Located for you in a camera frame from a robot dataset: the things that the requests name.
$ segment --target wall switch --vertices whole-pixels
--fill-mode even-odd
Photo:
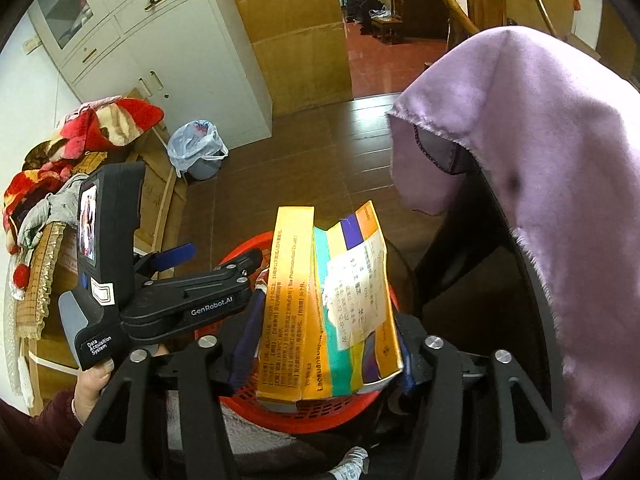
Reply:
[[[39,36],[34,36],[30,40],[25,41],[22,44],[22,48],[24,49],[25,54],[30,54],[34,50],[36,50],[42,44],[42,40]]]

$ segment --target small display screen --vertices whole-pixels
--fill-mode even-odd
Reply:
[[[98,183],[82,192],[80,197],[80,221],[78,225],[78,247],[95,265],[95,216],[98,202]]]

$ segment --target colorful box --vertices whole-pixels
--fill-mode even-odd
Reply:
[[[380,390],[402,370],[373,204],[328,231],[313,215],[281,207],[276,220],[257,388],[276,411]]]

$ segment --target blue trigger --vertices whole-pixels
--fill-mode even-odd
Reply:
[[[155,272],[162,272],[163,270],[171,269],[184,262],[188,262],[195,255],[195,246],[192,243],[188,243],[156,254],[150,266]]]

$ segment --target black chair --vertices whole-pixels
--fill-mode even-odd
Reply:
[[[499,251],[508,256],[492,258]],[[473,300],[464,301],[463,297],[460,301],[454,290],[464,288],[463,282],[482,266],[486,267],[483,276],[500,277],[509,274],[505,270],[511,266],[510,275],[517,275],[517,283],[511,283],[502,295],[483,297],[483,293],[468,290],[467,297]],[[466,174],[415,275],[419,299],[414,314],[428,332],[466,352],[511,351],[554,419],[562,424],[562,357],[551,310],[532,261],[511,236],[488,179],[477,167]],[[635,479],[639,471],[640,424],[601,480]]]

